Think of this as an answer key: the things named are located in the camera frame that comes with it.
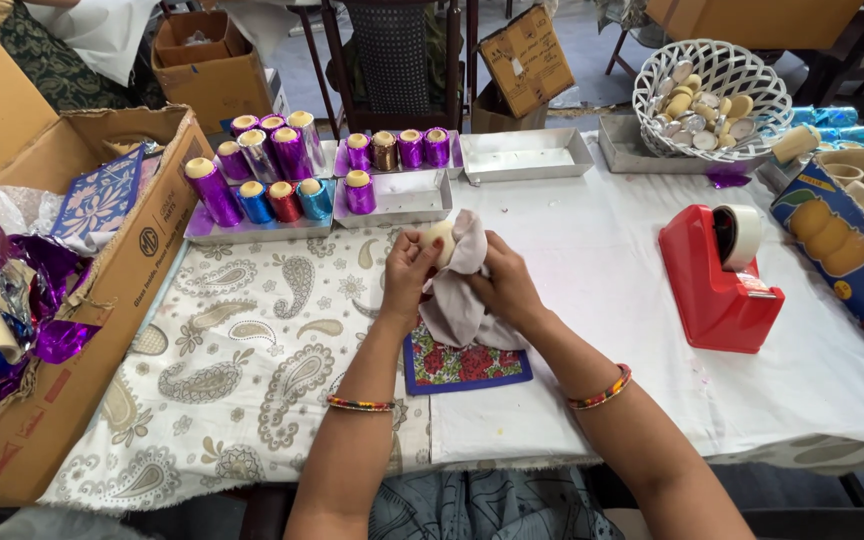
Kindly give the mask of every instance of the bangle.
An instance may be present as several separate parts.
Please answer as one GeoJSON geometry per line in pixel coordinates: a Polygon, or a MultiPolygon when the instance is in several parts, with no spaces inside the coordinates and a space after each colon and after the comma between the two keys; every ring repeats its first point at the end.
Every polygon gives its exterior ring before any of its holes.
{"type": "Polygon", "coordinates": [[[373,401],[353,401],[349,399],[336,398],[335,394],[325,396],[325,401],[332,407],[364,412],[391,412],[396,406],[394,402],[382,403],[373,401]]]}
{"type": "Polygon", "coordinates": [[[588,399],[569,399],[568,406],[576,411],[582,411],[585,409],[592,409],[593,407],[599,407],[608,400],[618,396],[618,393],[621,392],[632,379],[632,369],[629,368],[629,366],[618,364],[618,367],[622,370],[622,374],[619,375],[615,384],[608,387],[605,392],[588,399]]]}

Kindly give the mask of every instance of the white lattice basket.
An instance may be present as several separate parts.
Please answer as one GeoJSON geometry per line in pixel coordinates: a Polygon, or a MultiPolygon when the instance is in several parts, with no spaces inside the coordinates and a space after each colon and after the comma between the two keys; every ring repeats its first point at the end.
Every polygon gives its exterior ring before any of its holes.
{"type": "Polygon", "coordinates": [[[631,104],[642,125],[642,140],[649,150],[663,158],[694,156],[710,162],[732,163],[771,153],[781,129],[792,121],[792,98],[786,83],[771,67],[748,49],[713,39],[688,39],[658,49],[645,60],[635,78],[631,104]],[[756,136],[747,137],[731,148],[699,150],[675,143],[663,136],[652,118],[658,113],[655,100],[659,82],[672,73],[679,61],[692,63],[692,73],[702,78],[700,91],[717,97],[748,95],[754,102],[749,117],[755,120],[756,136]]]}

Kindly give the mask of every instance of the hand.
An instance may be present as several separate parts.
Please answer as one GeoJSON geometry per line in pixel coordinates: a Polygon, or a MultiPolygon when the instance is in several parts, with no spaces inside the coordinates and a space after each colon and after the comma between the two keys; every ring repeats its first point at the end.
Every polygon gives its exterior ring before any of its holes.
{"type": "Polygon", "coordinates": [[[402,230],[385,259],[385,296],[379,318],[402,330],[403,339],[416,327],[423,285],[430,271],[434,272],[433,264],[442,252],[441,238],[421,250],[421,236],[417,230],[402,230]]]}
{"type": "Polygon", "coordinates": [[[486,308],[519,332],[546,312],[539,298],[525,261],[509,249],[505,240],[492,230],[486,230],[488,251],[485,264],[491,278],[479,274],[463,276],[486,308]]]}

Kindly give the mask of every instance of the red tape dispenser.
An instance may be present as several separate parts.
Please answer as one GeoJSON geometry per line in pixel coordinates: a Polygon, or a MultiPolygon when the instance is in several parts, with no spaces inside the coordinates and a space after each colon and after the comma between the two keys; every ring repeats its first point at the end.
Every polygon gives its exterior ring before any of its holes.
{"type": "Polygon", "coordinates": [[[658,232],[658,246],[692,347],[757,353],[786,295],[759,279],[759,213],[692,204],[658,232]]]}

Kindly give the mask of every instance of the aluminum tray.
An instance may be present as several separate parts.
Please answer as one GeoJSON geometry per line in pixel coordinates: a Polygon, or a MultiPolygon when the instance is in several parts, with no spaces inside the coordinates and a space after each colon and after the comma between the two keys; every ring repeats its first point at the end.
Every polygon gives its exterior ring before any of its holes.
{"type": "MultiPolygon", "coordinates": [[[[448,172],[448,178],[455,180],[459,178],[459,173],[462,172],[462,146],[459,144],[459,131],[451,130],[448,132],[449,140],[452,142],[448,152],[448,164],[443,167],[448,172]]],[[[410,171],[430,171],[436,170],[436,167],[423,162],[417,169],[403,167],[400,162],[394,170],[380,171],[376,167],[369,167],[366,171],[370,175],[392,174],[410,171]]],[[[342,139],[335,153],[335,162],[332,167],[335,178],[346,178],[349,174],[349,150],[346,148],[346,140],[342,139]]]]}
{"type": "Polygon", "coordinates": [[[708,161],[699,157],[658,157],[642,140],[642,124],[634,114],[599,116],[599,147],[613,173],[706,174],[726,172],[748,175],[764,164],[768,155],[735,163],[708,161]]]}
{"type": "MultiPolygon", "coordinates": [[[[329,193],[332,204],[335,200],[335,180],[324,178],[320,180],[329,193]]],[[[301,240],[318,239],[328,237],[332,230],[332,216],[321,221],[312,221],[306,216],[298,218],[292,223],[280,223],[271,220],[269,223],[258,225],[243,218],[242,223],[235,227],[219,227],[202,201],[198,201],[192,210],[188,227],[185,228],[186,240],[201,245],[214,246],[216,244],[251,244],[254,242],[277,242],[279,240],[301,240]]]]}
{"type": "Polygon", "coordinates": [[[594,163],[576,128],[464,134],[459,141],[465,175],[473,186],[582,176],[594,163]]]}
{"type": "MultiPolygon", "coordinates": [[[[339,146],[339,141],[323,140],[318,143],[318,146],[321,148],[322,152],[325,153],[325,170],[322,171],[321,174],[316,175],[316,178],[332,178],[332,165],[335,162],[335,149],[339,146]]],[[[222,171],[222,175],[226,174],[226,168],[222,166],[222,161],[219,160],[218,154],[216,154],[215,157],[212,157],[212,163],[219,167],[219,170],[222,171]]],[[[232,179],[228,176],[225,177],[225,180],[230,186],[242,186],[246,182],[255,179],[256,177],[253,175],[248,175],[248,178],[243,179],[232,179]]]]}
{"type": "Polygon", "coordinates": [[[375,211],[367,215],[349,211],[346,190],[337,180],[335,220],[342,227],[378,227],[441,221],[452,212],[452,187],[446,169],[381,174],[375,183],[375,211]]]}

